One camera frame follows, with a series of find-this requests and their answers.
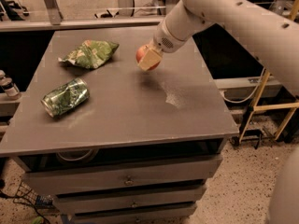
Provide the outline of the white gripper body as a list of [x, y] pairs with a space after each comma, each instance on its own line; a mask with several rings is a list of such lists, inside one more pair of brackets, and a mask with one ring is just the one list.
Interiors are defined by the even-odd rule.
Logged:
[[166, 16], [157, 26], [149, 47], [158, 53], [173, 53], [187, 40], [187, 32], [178, 19]]

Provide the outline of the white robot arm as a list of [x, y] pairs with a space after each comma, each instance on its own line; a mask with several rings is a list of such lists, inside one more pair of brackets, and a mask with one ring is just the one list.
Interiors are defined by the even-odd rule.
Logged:
[[[293, 96], [299, 95], [299, 25], [248, 0], [179, 0], [136, 54], [148, 71], [165, 53], [180, 49], [194, 34], [218, 24]], [[298, 224], [299, 149], [285, 160], [262, 224]]]

